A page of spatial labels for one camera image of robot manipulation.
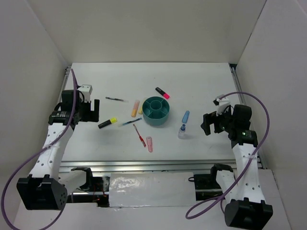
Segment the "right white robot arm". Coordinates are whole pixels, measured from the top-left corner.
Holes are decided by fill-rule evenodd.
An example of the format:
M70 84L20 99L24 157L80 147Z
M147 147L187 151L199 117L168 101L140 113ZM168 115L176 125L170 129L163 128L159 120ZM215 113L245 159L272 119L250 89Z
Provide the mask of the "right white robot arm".
M225 223L229 227L261 230L273 215L272 205L265 201L258 172L258 138L249 129L252 110L236 104L232 109L225 105L217 112L204 114L201 128L210 135L210 125L215 133L228 133L235 155L236 172L230 166L215 164L209 182L221 188L226 205Z

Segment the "pink black highlighter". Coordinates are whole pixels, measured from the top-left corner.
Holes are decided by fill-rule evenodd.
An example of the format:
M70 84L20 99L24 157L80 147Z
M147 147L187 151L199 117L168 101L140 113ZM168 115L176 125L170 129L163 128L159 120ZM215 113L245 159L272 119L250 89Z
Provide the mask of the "pink black highlighter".
M164 98L166 98L166 99L169 99L169 98L170 98L170 96L169 96L165 91L163 91L162 89L160 89L159 87L156 87L155 90L156 90L160 95L162 95Z

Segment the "yellow black highlighter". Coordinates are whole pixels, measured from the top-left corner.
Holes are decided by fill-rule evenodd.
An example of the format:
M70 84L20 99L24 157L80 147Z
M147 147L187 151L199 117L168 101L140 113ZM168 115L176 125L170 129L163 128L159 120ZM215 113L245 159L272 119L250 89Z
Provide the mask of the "yellow black highlighter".
M113 118L111 118L111 119L109 119L109 120L107 120L107 121L104 121L104 122L100 123L100 124L98 125L98 128L99 128L99 129L102 129L102 128L104 128L104 127L106 127L106 126L108 126L108 125L114 124L114 123L116 123L116 122L117 122L117 119L116 119L115 117L113 117Z

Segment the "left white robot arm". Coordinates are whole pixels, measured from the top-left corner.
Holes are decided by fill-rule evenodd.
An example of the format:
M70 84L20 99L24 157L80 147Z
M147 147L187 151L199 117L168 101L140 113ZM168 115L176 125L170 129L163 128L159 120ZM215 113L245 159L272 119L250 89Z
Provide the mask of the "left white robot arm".
M69 194L80 188L90 191L94 187L89 167L75 167L68 175L59 177L59 168L66 146L79 122L98 122L98 99L90 100L93 88L82 85L64 90L59 102L48 118L48 133L44 151L26 178L17 182L17 190L28 210L63 210Z

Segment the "blue capped glue bottle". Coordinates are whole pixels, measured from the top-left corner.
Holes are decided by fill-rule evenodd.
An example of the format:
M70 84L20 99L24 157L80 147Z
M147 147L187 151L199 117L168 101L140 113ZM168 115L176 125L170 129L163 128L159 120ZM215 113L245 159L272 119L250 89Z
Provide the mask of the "blue capped glue bottle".
M186 132L186 125L182 124L182 126L180 127L179 132L178 132L178 138L184 139L185 138L185 132Z

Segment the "orange pastel highlighter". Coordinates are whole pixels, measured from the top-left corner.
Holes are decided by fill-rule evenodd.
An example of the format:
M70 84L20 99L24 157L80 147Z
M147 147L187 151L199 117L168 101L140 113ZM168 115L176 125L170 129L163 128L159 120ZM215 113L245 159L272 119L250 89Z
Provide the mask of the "orange pastel highlighter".
M131 112L131 117L136 117L136 114L137 114L138 108L139 108L139 104L140 104L140 101L136 100L135 103L134 103L132 112Z

